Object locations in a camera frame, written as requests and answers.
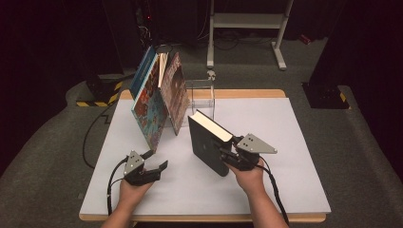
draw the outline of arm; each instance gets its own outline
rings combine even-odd
[[[102,227],[127,228],[134,209],[152,184],[151,182],[142,186],[133,186],[126,180],[122,180],[118,205]]]
[[[263,170],[255,167],[250,171],[239,169],[227,164],[237,177],[237,182],[249,200],[252,221],[256,228],[288,227],[264,189]]]

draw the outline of book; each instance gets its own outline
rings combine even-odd
[[[220,149],[231,151],[233,135],[201,111],[187,117],[193,153],[220,176],[229,168],[221,161]]]
[[[178,58],[174,58],[176,61],[173,59],[171,65],[168,66],[168,70],[165,70],[167,59],[167,53],[158,54],[154,47],[149,47],[129,88],[134,100],[131,112],[141,128],[150,149],[154,152],[157,151],[168,115],[171,122],[173,122],[174,132],[178,135],[185,109],[188,107],[182,67],[178,67],[179,54]],[[175,76],[177,72],[181,73],[181,77]],[[175,109],[171,108],[170,110],[173,111],[168,112],[168,108],[172,104]]]
[[[166,56],[167,55],[162,55],[161,59],[166,60]],[[190,103],[178,52],[172,58],[166,71],[162,72],[162,75],[163,77],[160,78],[159,82],[159,89],[168,110],[169,119],[174,132],[178,135],[182,127],[186,109]]]

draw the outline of black cable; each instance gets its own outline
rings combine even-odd
[[[123,160],[121,160],[116,167],[113,169],[112,174],[110,175],[109,183],[107,184],[107,189],[106,189],[106,203],[107,203],[107,214],[110,216],[112,214],[112,198],[110,197],[110,194],[112,192],[112,184],[115,183],[113,180],[113,176],[115,176],[116,170],[121,166],[121,164],[127,162],[128,156],[126,156]]]
[[[86,165],[92,169],[95,168],[94,165],[90,164],[87,160],[86,160],[86,138],[88,137],[89,131],[91,130],[92,126],[95,125],[95,123],[98,121],[98,119],[100,119],[101,117],[106,117],[105,120],[105,124],[110,124],[110,122],[108,122],[108,115],[104,115],[113,105],[115,105],[116,102],[113,102],[112,104],[110,104],[103,112],[101,112],[101,114],[98,115],[97,118],[95,118],[95,120],[92,122],[92,124],[89,126],[88,130],[86,131],[86,135],[84,136],[84,141],[83,141],[83,149],[82,149],[82,155],[83,155],[83,160],[86,163]]]
[[[267,168],[265,168],[265,167],[263,167],[261,165],[258,165],[258,164],[256,164],[255,166],[258,167],[258,168],[263,169],[269,175],[270,181],[272,182],[272,185],[273,185],[273,190],[274,190],[274,193],[275,193],[275,198],[276,198],[276,202],[278,204],[278,207],[279,207],[279,209],[280,209],[280,211],[282,213],[282,216],[284,217],[285,222],[287,223],[287,225],[290,225],[287,213],[285,212],[284,206],[282,205],[281,199],[279,198],[278,187],[277,187],[277,184],[276,184],[275,177],[273,176],[272,172],[270,171],[269,164],[266,162],[266,160],[264,158],[262,158],[261,156],[260,156],[260,158],[264,161],[264,163],[266,163]]]

